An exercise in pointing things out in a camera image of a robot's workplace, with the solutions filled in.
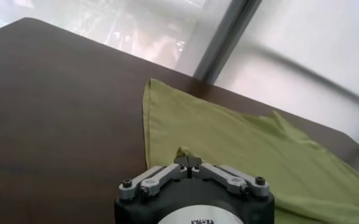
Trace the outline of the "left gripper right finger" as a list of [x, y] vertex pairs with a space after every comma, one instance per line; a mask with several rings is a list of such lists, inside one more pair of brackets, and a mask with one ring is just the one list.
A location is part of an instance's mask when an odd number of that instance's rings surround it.
[[270, 196], [269, 184], [263, 177], [252, 177], [227, 165], [214, 166], [195, 156], [188, 157], [188, 167], [193, 178], [214, 181], [231, 194], [240, 195], [249, 192], [260, 198]]

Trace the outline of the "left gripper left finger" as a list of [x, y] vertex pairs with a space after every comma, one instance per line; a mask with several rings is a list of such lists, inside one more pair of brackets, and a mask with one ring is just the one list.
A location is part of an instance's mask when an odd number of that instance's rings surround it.
[[189, 175], [189, 159], [180, 156], [169, 166], [154, 166], [119, 185], [119, 201], [146, 201], [159, 194], [167, 183]]

